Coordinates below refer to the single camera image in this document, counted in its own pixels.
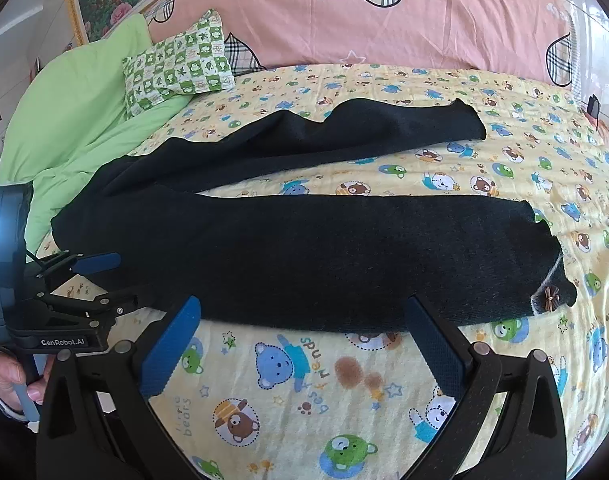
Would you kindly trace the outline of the person's left hand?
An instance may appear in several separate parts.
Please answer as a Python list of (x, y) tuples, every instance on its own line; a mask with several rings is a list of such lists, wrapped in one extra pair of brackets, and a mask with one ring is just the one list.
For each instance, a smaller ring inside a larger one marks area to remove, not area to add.
[(43, 404), (53, 361), (54, 356), (48, 356), (42, 378), (28, 385), (26, 374), (24, 374), (19, 362), (13, 356), (0, 351), (0, 401), (7, 411), (21, 413), (21, 404), (14, 390), (14, 385), (26, 385), (28, 397), (36, 404)]

